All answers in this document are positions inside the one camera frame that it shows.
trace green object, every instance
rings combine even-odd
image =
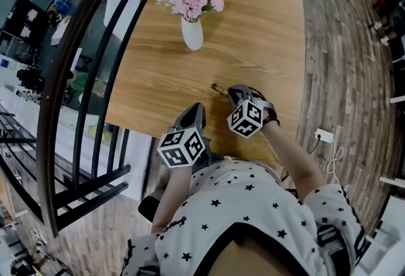
[[[77,75],[76,79],[70,83],[70,87],[72,87],[76,91],[83,92],[84,87],[86,86],[86,80],[88,76],[89,76],[88,73]]]

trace power outlet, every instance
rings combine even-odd
[[[316,129],[315,131],[315,139],[318,139],[318,136],[321,136],[321,141],[332,143],[333,140],[333,133],[321,130],[321,129]]]

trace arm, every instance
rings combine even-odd
[[[319,166],[296,141],[282,131],[276,121],[267,123],[261,131],[290,174],[301,200],[315,188],[325,184]]]
[[[191,166],[174,168],[169,184],[153,218],[151,233],[161,232],[172,220],[180,205],[189,198]]]

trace white cube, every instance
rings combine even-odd
[[[158,151],[169,168],[191,166],[204,151],[202,141],[197,129],[191,127],[163,135]]]
[[[227,120],[231,131],[247,139],[262,128],[263,109],[246,99]]]

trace white cable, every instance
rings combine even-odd
[[[336,177],[336,173],[335,173],[335,162],[336,162],[336,160],[339,160],[339,159],[341,159],[341,157],[343,157],[344,149],[343,149],[343,147],[339,147],[338,150],[337,150],[337,152],[336,152],[336,142],[335,142],[335,139],[332,139],[332,142],[333,142],[333,156],[332,156],[332,159],[328,162],[328,165],[327,165],[327,172],[328,172],[328,173],[332,173],[332,174],[335,176],[335,178],[336,178],[336,180],[337,180],[337,183],[340,185],[339,179]],[[329,170],[329,165],[330,165],[331,163],[332,163],[332,170]]]
[[[87,33],[87,35],[91,38],[91,37],[95,36],[102,28],[106,28],[106,27],[105,26],[100,26],[93,34],[90,35],[91,27],[90,27],[90,24],[89,24],[89,33]]]

